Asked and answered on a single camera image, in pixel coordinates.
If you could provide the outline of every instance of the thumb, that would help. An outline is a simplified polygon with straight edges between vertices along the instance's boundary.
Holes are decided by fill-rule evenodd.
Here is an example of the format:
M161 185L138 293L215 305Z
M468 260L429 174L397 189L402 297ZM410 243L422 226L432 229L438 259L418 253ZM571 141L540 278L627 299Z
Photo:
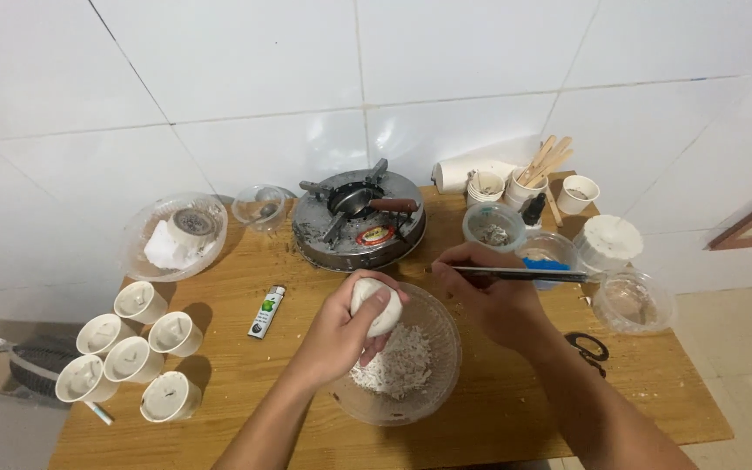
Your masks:
M440 286L454 295L463 305L480 305L486 301L486 295L469 283L459 272L444 262L431 263L431 271L440 282Z
M390 291L388 288L382 287L377 290L362 302L362 306L356 310L356 315L352 317L347 327L352 329L356 335L364 338L368 334L370 325L384 311L389 301Z

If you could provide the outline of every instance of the black bottle cap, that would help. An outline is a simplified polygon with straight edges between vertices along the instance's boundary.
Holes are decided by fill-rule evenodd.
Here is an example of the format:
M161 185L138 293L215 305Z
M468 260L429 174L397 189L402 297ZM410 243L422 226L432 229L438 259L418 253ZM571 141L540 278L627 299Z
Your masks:
M544 203L547 201L547 194L540 192L538 196L530 201L530 205L524 212L521 213L521 217L524 219L524 223L528 226L536 225L541 220L541 211L544 210Z

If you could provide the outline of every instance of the left hand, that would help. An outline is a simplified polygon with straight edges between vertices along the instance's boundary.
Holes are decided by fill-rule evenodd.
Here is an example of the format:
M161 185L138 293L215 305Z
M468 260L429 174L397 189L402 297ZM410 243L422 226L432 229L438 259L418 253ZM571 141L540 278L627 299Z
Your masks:
M353 284L361 278L373 278L388 284L399 294L403 304L410 301L391 276L377 271L359 269L350 274L338 289L324 300L301 347L289 361L288 369L318 388L348 373L356 361L368 365L376 353L384 349L390 333L368 338L370 324L382 313L390 299L382 288L365 299L355 317L350 316Z

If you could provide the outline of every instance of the paper towel roll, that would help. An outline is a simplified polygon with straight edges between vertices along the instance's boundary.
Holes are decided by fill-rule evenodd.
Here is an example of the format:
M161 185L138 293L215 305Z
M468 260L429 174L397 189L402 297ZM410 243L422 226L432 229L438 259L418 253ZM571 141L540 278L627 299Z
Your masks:
M465 155L436 163L431 179L437 185L440 194L465 192L469 173L473 170L489 171L507 181L517 166L530 164L538 149L537 134L487 145Z

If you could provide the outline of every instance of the right hand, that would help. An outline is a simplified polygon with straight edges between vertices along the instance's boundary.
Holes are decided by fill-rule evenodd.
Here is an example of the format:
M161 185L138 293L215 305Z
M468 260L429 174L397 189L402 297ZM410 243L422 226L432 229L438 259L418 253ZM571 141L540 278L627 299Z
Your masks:
M497 344L529 353L541 339L558 336L541 307L538 292L529 281L496 279L479 289L450 264L495 268L524 268L514 253L501 253L478 242L466 242L443 252L431 264L441 287L469 311L470 318Z

